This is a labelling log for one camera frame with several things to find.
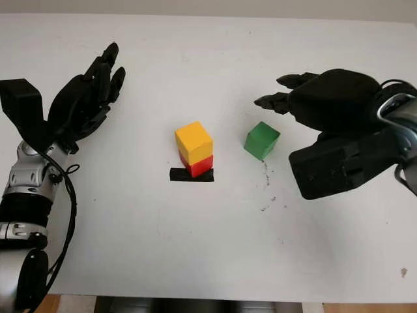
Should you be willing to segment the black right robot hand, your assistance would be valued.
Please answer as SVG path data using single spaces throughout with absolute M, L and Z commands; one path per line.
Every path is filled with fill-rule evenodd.
M 287 74 L 277 82 L 291 91 L 262 96 L 254 101 L 256 106 L 290 113 L 301 125 L 333 134 L 365 128 L 366 111 L 382 91 L 371 76 L 339 68 L 321 74 Z

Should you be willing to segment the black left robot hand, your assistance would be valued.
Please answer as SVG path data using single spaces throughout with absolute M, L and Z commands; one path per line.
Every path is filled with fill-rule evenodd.
M 54 98 L 48 124 L 55 141 L 67 153 L 78 152 L 77 142 L 98 129 L 110 111 L 109 105 L 119 97 L 126 71 L 119 67 L 111 72 L 118 53 L 117 43 L 111 43 L 84 74 L 73 77 Z

